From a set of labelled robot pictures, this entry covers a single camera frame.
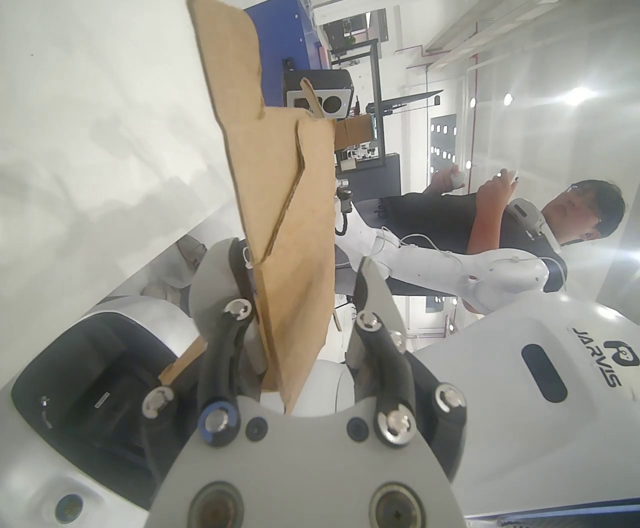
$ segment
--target brown cardboard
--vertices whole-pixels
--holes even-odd
[[[163,385],[171,385],[193,360],[200,357],[206,348],[207,342],[201,336],[198,336],[197,339],[189,345],[187,350],[184,351],[184,354],[160,373],[158,376],[160,383]]]
[[[266,108],[249,16],[213,0],[189,6],[253,257],[266,388],[275,380],[290,412],[333,312],[333,122]]]
[[[373,123],[370,114],[358,115],[338,121],[335,124],[335,150],[344,150],[373,140]]]

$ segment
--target blue machine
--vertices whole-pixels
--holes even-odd
[[[268,0],[245,11],[258,32],[264,102],[284,106],[283,60],[292,58],[296,70],[328,69],[313,22],[298,0]]]

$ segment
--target black t-shirt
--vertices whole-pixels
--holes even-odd
[[[423,195],[408,193],[389,196],[380,200],[385,226],[398,238],[414,233],[428,236],[442,251],[466,254],[471,229],[476,218],[476,194]],[[405,242],[423,248],[431,248],[422,237],[412,237]],[[527,251],[537,257],[550,257],[560,263],[566,277],[566,264],[544,238],[532,239],[511,213],[505,211],[500,226],[500,247]],[[562,274],[556,264],[543,260],[549,268],[545,291],[558,291],[562,287]],[[438,294],[419,286],[390,278],[387,284],[393,295]]]

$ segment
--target man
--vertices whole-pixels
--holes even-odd
[[[497,248],[521,249],[544,259],[549,268],[545,291],[558,291],[566,277],[564,260],[544,238],[531,239],[511,213],[505,211],[517,182],[506,169],[484,183],[477,193],[454,196],[452,175],[457,166],[433,175],[423,193],[389,196],[356,204],[364,221],[374,228],[388,228],[398,238],[412,234],[428,236],[443,251],[473,255]],[[620,189],[600,180],[578,182],[543,209],[549,228],[559,244],[595,240],[611,235],[625,214]],[[423,237],[408,243],[430,248]],[[342,266],[347,258],[336,251],[336,293],[352,294],[355,272]],[[393,295],[442,295],[393,278],[387,279]]]

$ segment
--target ceiling light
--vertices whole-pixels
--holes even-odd
[[[571,106],[578,106],[581,102],[584,102],[587,99],[591,99],[592,97],[595,97],[595,95],[595,92],[593,92],[589,88],[579,86],[578,88],[574,88],[564,96],[564,102],[570,104]]]

